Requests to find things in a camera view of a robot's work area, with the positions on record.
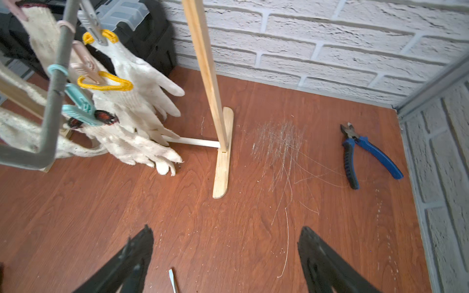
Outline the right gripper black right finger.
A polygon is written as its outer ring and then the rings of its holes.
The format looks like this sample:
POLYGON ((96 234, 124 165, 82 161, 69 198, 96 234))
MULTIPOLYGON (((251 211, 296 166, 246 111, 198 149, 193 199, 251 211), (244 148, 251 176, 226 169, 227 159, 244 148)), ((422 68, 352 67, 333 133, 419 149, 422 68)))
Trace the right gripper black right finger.
POLYGON ((298 252, 310 293, 378 293, 310 227, 303 227, 298 252))

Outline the white glove red cuff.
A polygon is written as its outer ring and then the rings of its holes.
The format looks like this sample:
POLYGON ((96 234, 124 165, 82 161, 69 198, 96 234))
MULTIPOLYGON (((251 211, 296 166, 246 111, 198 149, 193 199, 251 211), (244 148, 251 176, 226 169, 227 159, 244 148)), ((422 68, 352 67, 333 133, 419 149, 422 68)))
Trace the white glove red cuff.
POLYGON ((160 175, 169 172, 172 176, 176 174, 174 164, 183 160, 175 150, 129 132, 120 125, 116 116, 106 111, 95 111, 95 118, 102 125, 90 126, 76 118, 69 118, 65 127, 96 139, 108 153, 126 164, 144 164, 155 168, 160 175))

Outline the grey plastic clip hanger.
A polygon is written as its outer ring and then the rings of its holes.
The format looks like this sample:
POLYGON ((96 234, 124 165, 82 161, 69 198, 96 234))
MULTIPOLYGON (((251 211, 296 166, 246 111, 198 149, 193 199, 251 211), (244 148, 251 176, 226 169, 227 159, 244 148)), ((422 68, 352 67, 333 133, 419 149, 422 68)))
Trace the grey plastic clip hanger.
MULTIPOLYGON (((80 3, 81 1, 67 1, 62 20, 76 25, 80 3)), ((55 65, 59 65, 59 68, 68 69, 74 37, 75 33, 72 29, 66 27, 60 29, 55 60, 55 65)), ((54 161, 61 128, 59 123, 62 117, 66 82, 67 77, 64 72, 53 70, 48 88, 38 152, 32 153, 8 145, 1 145, 1 165, 39 170, 49 166, 54 161)))

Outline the white glove yellow cuff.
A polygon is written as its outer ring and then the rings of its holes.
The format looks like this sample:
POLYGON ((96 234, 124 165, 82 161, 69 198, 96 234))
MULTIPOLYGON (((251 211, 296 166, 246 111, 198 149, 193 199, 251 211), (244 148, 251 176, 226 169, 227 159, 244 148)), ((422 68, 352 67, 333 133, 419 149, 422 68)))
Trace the white glove yellow cuff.
POLYGON ((179 109, 158 85, 145 85, 139 88, 127 79, 119 78, 105 71, 98 72, 103 80, 97 84, 81 74, 77 84, 93 94, 95 107, 117 117, 125 130, 153 140, 165 147, 164 138, 179 139, 180 136, 167 129, 159 116, 180 116, 179 109))
POLYGON ((134 85, 138 97, 149 102, 164 118, 168 114, 180 117, 180 110, 166 95, 166 92, 173 96, 184 96, 185 91, 148 62, 134 55, 115 33, 105 29, 102 30, 101 34, 107 39, 106 46, 100 44, 88 32, 83 34, 84 44, 93 46, 109 57, 117 76, 130 81, 134 85))

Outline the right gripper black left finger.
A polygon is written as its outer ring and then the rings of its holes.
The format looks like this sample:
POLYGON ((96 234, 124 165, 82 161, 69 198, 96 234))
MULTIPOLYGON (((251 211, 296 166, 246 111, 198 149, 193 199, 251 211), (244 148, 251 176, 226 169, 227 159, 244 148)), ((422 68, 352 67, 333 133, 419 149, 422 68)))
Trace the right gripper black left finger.
POLYGON ((153 231, 145 225, 116 255, 75 291, 141 293, 153 253, 153 231))

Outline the wooden drying rack frame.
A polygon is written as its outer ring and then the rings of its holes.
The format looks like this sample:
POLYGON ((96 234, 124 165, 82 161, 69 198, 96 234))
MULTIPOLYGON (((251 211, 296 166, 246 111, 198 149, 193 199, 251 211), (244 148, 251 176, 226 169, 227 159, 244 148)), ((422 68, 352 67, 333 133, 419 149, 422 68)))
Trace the wooden drying rack frame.
MULTIPOLYGON (((27 20, 27 17, 20 9, 21 6, 19 6, 16 1, 6 1, 5 5, 19 20, 27 20)), ((175 142, 180 144, 216 147, 218 149, 213 197, 215 199, 219 199, 226 194, 228 189, 234 113, 231 108, 223 107, 221 103, 203 3, 201 1, 184 1, 183 8, 191 33, 192 43, 197 55, 197 60, 199 63, 206 96, 210 105, 211 114, 213 116, 218 140, 210 141, 190 139, 186 137, 172 139, 167 136, 164 139, 169 143, 168 147, 170 147, 170 143, 175 142)), ((73 28, 76 29, 74 40, 80 41, 84 44, 83 34, 87 33, 87 30, 82 26, 78 16, 76 25, 72 25, 72 29, 73 28)), ((109 57, 96 50, 91 45, 84 45, 90 54, 94 57, 94 61, 99 67, 99 71, 105 71, 117 76, 109 57)), ((71 51, 70 55, 70 62, 68 66, 69 70, 73 70, 70 67, 72 62, 79 62, 78 56, 73 51, 71 51)), ((26 96, 29 102, 34 103, 36 106, 42 107, 43 112, 45 112, 48 90, 39 89, 35 85, 23 81, 20 77, 14 75, 5 67, 1 68, 1 80, 3 89, 8 88, 18 90, 21 94, 26 96)), ((84 89, 84 91, 86 94, 90 95, 92 101, 94 102, 93 94, 86 89, 84 89)), ((59 126, 61 127, 59 130, 60 136, 86 148, 94 148, 100 145, 96 139, 91 139, 86 134, 66 128, 65 126, 67 121, 67 117, 62 115, 61 121, 59 123, 59 126)))

